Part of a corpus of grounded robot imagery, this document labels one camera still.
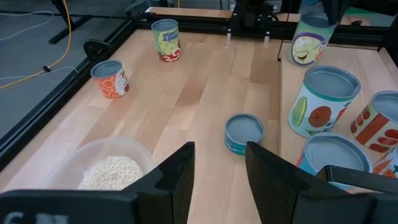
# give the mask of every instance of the rice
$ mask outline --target rice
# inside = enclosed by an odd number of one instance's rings
[[[122,190],[143,176],[138,163],[126,156],[108,156],[90,167],[79,189]]]

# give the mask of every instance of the can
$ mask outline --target can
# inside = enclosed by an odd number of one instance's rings
[[[394,148],[373,165],[373,174],[398,177],[398,149]]]
[[[259,143],[263,135],[264,125],[251,114],[236,114],[225,122],[226,147],[238,155],[246,153],[246,143],[248,141]]]
[[[329,132],[360,90],[359,80],[346,70],[325,65],[308,69],[290,110],[290,127],[306,138]]]
[[[159,58],[164,62],[173,62],[181,57],[178,22],[173,19],[161,19],[152,25]]]
[[[127,76],[118,60],[106,60],[96,64],[91,69],[91,76],[107,98],[119,98],[129,91]]]
[[[372,172],[372,164],[358,145],[344,136],[333,133],[318,133],[307,139],[303,153],[296,166],[316,175],[327,165]],[[349,190],[353,186],[331,182],[331,184]]]
[[[292,41],[288,60],[299,67],[314,66],[322,56],[337,23],[329,25],[323,12],[309,12],[301,16]]]
[[[398,91],[380,91],[351,123],[351,133],[376,152],[398,146]]]

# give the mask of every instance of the bowl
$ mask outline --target bowl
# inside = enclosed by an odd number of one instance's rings
[[[84,173],[108,156],[126,156],[134,159],[143,175],[156,167],[152,154],[137,141],[128,138],[105,138],[79,147],[60,163],[44,181],[45,189],[78,189]]]

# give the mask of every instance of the green can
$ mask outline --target green can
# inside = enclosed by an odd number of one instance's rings
[[[288,60],[299,67],[314,66],[322,56],[337,24],[329,25],[323,12],[310,12],[300,18]]]

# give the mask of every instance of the colorful can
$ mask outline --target colorful can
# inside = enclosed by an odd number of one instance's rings
[[[288,60],[299,67],[311,67],[319,61],[335,30],[322,12],[311,12],[301,16],[292,41]]]
[[[290,110],[290,127],[306,138],[330,131],[360,90],[359,80],[346,70],[324,65],[308,69]]]
[[[181,57],[178,22],[173,19],[161,19],[152,25],[159,58],[164,62],[173,62]]]
[[[359,143],[373,151],[387,152],[398,146],[398,91],[376,93],[350,130]]]
[[[398,177],[398,149],[394,148],[386,153],[373,165],[373,174],[380,174],[386,177]]]
[[[327,165],[372,172],[369,157],[358,145],[338,134],[318,133],[307,139],[296,166],[309,174],[316,175]],[[334,182],[332,184],[343,190],[353,187]]]
[[[127,76],[118,60],[98,63],[91,69],[91,76],[107,98],[119,98],[129,91]]]
[[[226,147],[238,155],[245,154],[248,141],[259,143],[263,135],[264,126],[251,114],[236,114],[225,122]]]

